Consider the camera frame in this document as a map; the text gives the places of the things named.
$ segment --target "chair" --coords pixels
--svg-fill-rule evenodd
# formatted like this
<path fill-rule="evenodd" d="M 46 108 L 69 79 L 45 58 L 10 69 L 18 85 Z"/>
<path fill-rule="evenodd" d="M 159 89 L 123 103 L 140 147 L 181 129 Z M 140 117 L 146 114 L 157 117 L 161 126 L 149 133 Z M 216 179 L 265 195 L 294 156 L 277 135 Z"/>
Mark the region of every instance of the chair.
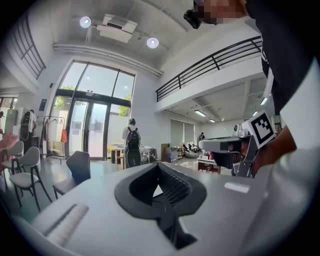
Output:
<path fill-rule="evenodd" d="M 15 156 L 15 157 L 21 157 L 24 155 L 24 143 L 22 141 L 17 141 L 12 148 L 4 148 L 2 150 L 2 163 L 1 165 L 4 167 L 4 169 L 8 168 L 11 170 L 12 175 L 15 174 L 15 170 L 18 170 L 17 163 L 15 161 L 10 161 L 9 157 L 10 156 Z M 4 182 L 5 182 L 5 187 L 8 189 L 8 184 L 6 180 L 6 173 L 5 170 L 3 170 L 3 177 L 4 177 Z"/>
<path fill-rule="evenodd" d="M 14 165 L 14 163 L 16 163 L 16 166 L 17 166 L 17 169 L 19 170 L 19 173 L 10 176 L 9 180 L 14 184 L 16 198 L 18 199 L 18 203 L 19 203 L 20 207 L 22 207 L 22 205 L 21 205 L 21 201 L 20 201 L 20 198 L 18 195 L 17 187 L 20 188 L 21 191 L 22 190 L 30 191 L 32 196 L 34 196 L 35 203 L 36 203 L 36 206 L 37 206 L 39 212 L 41 212 L 38 198 L 37 198 L 37 194 L 36 194 L 36 188 L 35 188 L 35 184 L 37 182 L 39 182 L 41 184 L 41 186 L 44 190 L 44 193 L 46 194 L 46 196 L 48 197 L 48 199 L 51 203 L 52 203 L 52 200 L 51 200 L 50 196 L 48 195 L 48 192 L 46 191 L 46 188 L 45 188 L 45 186 L 41 180 L 41 177 L 39 175 L 39 172 L 41 170 L 39 148 L 37 148 L 35 146 L 30 147 L 24 156 L 13 159 L 12 165 Z M 29 166 L 30 173 L 22 172 L 21 167 L 20 167 L 21 165 L 23 165 L 24 167 Z"/>
<path fill-rule="evenodd" d="M 66 160 L 66 165 L 70 169 L 72 177 L 52 186 L 56 199 L 58 199 L 57 193 L 64 195 L 80 183 L 91 178 L 90 155 L 88 153 L 82 151 L 74 152 L 73 155 Z"/>

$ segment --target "pink chair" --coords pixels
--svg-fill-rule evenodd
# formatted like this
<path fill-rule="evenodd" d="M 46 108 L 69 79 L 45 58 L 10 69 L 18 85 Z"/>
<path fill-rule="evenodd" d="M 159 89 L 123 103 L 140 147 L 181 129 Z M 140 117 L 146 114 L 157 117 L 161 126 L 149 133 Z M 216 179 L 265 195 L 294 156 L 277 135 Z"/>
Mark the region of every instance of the pink chair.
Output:
<path fill-rule="evenodd" d="M 2 163 L 4 161 L 11 161 L 13 156 L 9 156 L 7 159 L 7 155 L 5 154 L 5 150 L 11 149 L 17 142 L 19 141 L 19 136 L 14 135 L 12 133 L 6 133 L 3 135 L 2 140 L 0 140 L 0 173 L 4 170 L 4 167 L 2 166 Z"/>

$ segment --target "door frame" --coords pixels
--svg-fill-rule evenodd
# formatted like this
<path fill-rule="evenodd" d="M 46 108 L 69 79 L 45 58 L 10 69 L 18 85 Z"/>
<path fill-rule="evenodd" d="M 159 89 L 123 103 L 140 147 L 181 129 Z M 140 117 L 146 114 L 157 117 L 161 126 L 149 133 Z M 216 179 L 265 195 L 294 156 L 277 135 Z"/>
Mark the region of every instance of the door frame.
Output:
<path fill-rule="evenodd" d="M 94 108 L 94 104 L 98 105 L 104 105 L 106 106 L 106 111 L 105 111 L 105 116 L 104 116 L 104 125 L 103 125 L 103 139 L 102 139 L 102 157 L 90 157 L 91 161 L 106 161 L 108 158 L 107 154 L 107 143 L 108 143 L 108 128 L 109 128 L 109 117 L 110 117 L 110 109 L 111 109 L 111 103 L 106 103 L 106 102 L 100 102 L 97 100 L 93 99 L 82 99 L 82 98 L 74 98 L 74 102 L 72 102 L 72 106 L 70 106 L 69 109 L 69 114 L 67 118 L 67 134 L 70 135 L 71 131 L 71 121 L 72 121 L 72 116 L 73 116 L 73 111 L 74 111 L 74 106 L 75 102 L 84 102 L 87 103 L 86 106 L 86 111 L 84 114 L 84 122 L 83 122 L 83 128 L 82 128 L 82 148 L 81 150 L 83 152 L 89 153 L 89 133 L 90 133 L 90 125 L 91 125 L 91 116 Z M 65 144 L 65 153 L 66 155 L 70 155 L 70 137 L 67 140 L 67 143 Z"/>

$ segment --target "white chair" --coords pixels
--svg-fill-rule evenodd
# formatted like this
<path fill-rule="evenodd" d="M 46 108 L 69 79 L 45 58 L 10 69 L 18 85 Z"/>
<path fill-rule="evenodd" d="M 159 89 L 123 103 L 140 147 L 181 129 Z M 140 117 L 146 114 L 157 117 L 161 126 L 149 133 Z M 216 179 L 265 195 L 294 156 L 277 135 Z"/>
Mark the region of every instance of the white chair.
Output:
<path fill-rule="evenodd" d="M 12 174 L 15 174 L 15 170 L 18 169 L 17 167 L 17 163 L 16 162 L 12 162 L 12 161 L 8 161 L 10 156 L 15 156 L 15 157 L 21 157 L 24 155 L 24 143 L 22 141 L 17 141 L 12 148 L 8 148 L 8 149 L 3 149 L 2 150 L 2 163 L 1 165 L 3 166 L 3 177 L 4 177 L 4 182 L 5 182 L 5 187 L 6 189 L 8 189 L 8 184 L 7 184 L 7 180 L 6 180 L 6 173 L 5 170 L 6 168 L 8 168 L 9 170 L 11 170 Z"/>
<path fill-rule="evenodd" d="M 21 205 L 21 201 L 20 201 L 20 198 L 18 195 L 17 187 L 19 187 L 22 190 L 30 191 L 31 194 L 32 194 L 32 191 L 31 191 L 31 188 L 32 188 L 36 206 L 37 206 L 39 212 L 41 212 L 38 198 L 37 198 L 37 194 L 36 194 L 36 188 L 35 188 L 35 184 L 37 182 L 39 182 L 41 184 L 46 196 L 48 197 L 48 199 L 51 203 L 52 203 L 52 200 L 51 200 L 50 196 L 48 195 L 48 192 L 46 191 L 46 188 L 45 188 L 45 186 L 40 178 L 40 175 L 39 175 L 39 172 L 41 170 L 39 149 L 35 146 L 32 146 L 29 148 L 29 150 L 25 153 L 24 156 L 15 158 L 12 161 L 16 162 L 16 166 L 19 170 L 19 173 L 10 176 L 9 180 L 14 184 L 16 198 L 18 199 L 20 207 L 22 205 Z M 20 165 L 23 165 L 24 167 L 29 166 L 30 173 L 22 172 Z"/>

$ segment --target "clothing rack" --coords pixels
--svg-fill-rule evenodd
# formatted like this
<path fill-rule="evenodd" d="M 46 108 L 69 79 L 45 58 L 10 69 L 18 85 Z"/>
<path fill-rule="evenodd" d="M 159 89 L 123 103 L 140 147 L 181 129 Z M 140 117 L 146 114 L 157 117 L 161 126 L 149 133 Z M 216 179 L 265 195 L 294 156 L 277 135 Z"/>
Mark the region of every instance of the clothing rack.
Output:
<path fill-rule="evenodd" d="M 41 156 L 45 156 L 47 158 L 59 159 L 60 160 L 60 164 L 62 164 L 61 161 L 66 158 L 66 156 L 65 156 L 65 147 L 63 145 L 63 142 L 62 142 L 62 155 L 55 155 L 55 154 L 48 153 L 48 147 L 49 147 L 49 144 L 48 144 L 48 141 L 49 141 L 48 140 L 49 125 L 45 125 L 45 123 L 47 121 L 49 121 L 51 123 L 54 122 L 55 124 L 60 124 L 60 119 L 63 121 L 63 129 L 65 129 L 66 128 L 66 120 L 65 120 L 65 118 L 63 116 L 46 115 L 43 118 L 40 147 L 42 148 Z M 43 138 L 44 138 L 44 129 L 45 128 L 46 128 L 46 138 L 45 138 L 45 140 L 43 140 Z M 46 142 L 46 152 L 47 153 L 44 153 L 43 141 Z"/>

